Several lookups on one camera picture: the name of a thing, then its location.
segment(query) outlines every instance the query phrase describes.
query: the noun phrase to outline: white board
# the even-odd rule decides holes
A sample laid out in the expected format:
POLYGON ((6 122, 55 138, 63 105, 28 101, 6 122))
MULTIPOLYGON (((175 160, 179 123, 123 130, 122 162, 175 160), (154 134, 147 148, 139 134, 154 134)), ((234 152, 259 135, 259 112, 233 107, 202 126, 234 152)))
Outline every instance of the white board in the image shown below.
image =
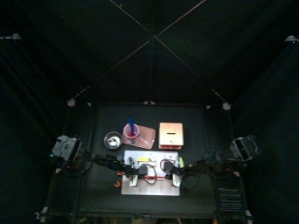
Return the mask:
MULTIPOLYGON (((127 150, 124 155, 126 164, 130 165, 128 158, 132 158, 135 161, 138 158, 151 158, 155 160, 155 171, 158 180, 154 185, 146 183, 143 179, 138 180, 138 186, 130 186, 130 179, 123 176, 123 185, 122 185, 122 194, 134 194, 134 195, 164 195, 164 196, 179 196, 180 188, 172 186, 172 181, 164 178, 166 173, 162 171, 160 162, 163 159, 178 160, 176 151, 143 151, 143 150, 127 150)), ((154 176, 154 171, 150 168, 150 175, 154 176)))

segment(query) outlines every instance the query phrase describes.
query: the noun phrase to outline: cable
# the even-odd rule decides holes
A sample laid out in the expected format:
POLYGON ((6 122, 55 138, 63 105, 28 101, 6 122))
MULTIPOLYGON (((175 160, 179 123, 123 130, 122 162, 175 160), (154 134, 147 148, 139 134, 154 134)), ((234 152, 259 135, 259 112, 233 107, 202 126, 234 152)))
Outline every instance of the cable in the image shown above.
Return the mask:
POLYGON ((183 181, 182 180, 182 184, 187 187, 187 188, 195 188, 197 186, 198 186, 198 184, 201 183, 201 178, 202 178, 202 173, 201 174, 198 174, 199 176, 198 176, 198 180, 197 180, 197 183, 195 183, 195 185, 187 185, 184 182, 186 182, 186 180, 183 181))
POLYGON ((148 184, 148 185, 154 185, 156 182, 156 171, 155 171, 155 167, 152 165, 148 164, 148 166, 151 166, 154 168, 154 182, 151 183, 150 181, 146 180, 146 177, 138 175, 138 177, 140 177, 140 179, 148 184))

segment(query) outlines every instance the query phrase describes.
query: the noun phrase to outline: black curtain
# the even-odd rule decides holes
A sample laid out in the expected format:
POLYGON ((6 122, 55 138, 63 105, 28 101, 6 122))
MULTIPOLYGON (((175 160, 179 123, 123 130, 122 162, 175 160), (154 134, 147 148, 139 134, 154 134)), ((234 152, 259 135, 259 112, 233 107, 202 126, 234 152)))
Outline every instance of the black curtain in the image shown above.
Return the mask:
POLYGON ((67 102, 18 42, 0 42, 0 67, 0 222, 32 223, 46 203, 48 155, 67 102))
POLYGON ((299 221, 299 45, 289 44, 234 107, 239 136, 258 136, 261 155, 246 171, 258 223, 299 221))

